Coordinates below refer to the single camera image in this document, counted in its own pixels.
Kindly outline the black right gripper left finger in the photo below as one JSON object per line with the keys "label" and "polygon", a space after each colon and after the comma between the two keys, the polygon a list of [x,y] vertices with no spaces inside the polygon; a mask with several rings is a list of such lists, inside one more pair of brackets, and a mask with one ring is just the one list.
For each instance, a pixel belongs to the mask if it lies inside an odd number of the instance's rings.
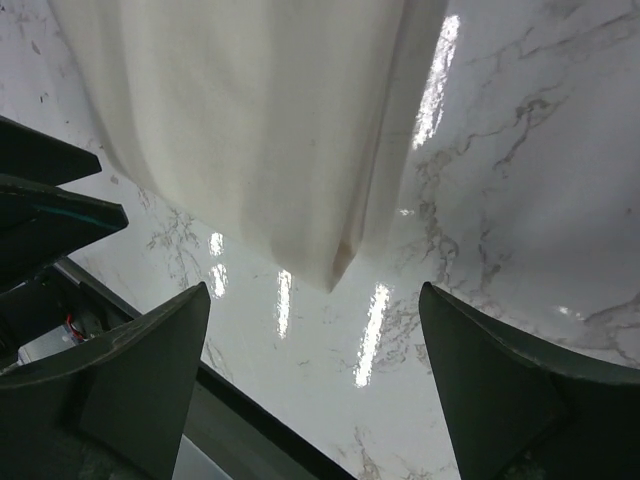
{"label": "black right gripper left finger", "polygon": [[3,375],[2,478],[171,478],[209,309],[198,284]]}

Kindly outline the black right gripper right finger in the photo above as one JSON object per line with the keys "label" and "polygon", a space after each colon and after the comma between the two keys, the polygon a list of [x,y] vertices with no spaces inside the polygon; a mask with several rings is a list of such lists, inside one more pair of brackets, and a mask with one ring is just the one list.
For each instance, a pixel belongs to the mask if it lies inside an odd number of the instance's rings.
{"label": "black right gripper right finger", "polygon": [[419,316],[463,479],[636,479],[639,372],[425,283]]}

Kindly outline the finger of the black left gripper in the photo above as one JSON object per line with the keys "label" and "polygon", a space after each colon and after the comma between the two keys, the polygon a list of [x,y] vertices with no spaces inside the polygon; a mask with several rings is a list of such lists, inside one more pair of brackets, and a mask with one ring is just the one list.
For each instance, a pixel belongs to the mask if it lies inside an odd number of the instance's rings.
{"label": "finger of the black left gripper", "polygon": [[58,186],[102,171],[98,157],[1,117],[1,173]]}
{"label": "finger of the black left gripper", "polygon": [[119,204],[37,182],[3,182],[1,278],[24,280],[128,224]]}

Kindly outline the cream white t shirt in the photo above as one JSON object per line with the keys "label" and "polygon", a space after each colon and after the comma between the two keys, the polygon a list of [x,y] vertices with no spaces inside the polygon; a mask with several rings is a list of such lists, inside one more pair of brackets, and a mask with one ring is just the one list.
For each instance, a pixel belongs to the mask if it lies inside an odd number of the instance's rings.
{"label": "cream white t shirt", "polygon": [[389,232],[443,1],[54,1],[114,166],[331,291]]}

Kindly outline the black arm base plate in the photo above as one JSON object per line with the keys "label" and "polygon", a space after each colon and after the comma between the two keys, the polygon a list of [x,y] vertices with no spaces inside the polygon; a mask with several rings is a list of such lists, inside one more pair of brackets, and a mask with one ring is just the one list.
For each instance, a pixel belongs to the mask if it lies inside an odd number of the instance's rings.
{"label": "black arm base plate", "polygon": [[[1,296],[1,378],[140,313],[71,261]],[[344,479],[335,461],[199,362],[171,478]]]}

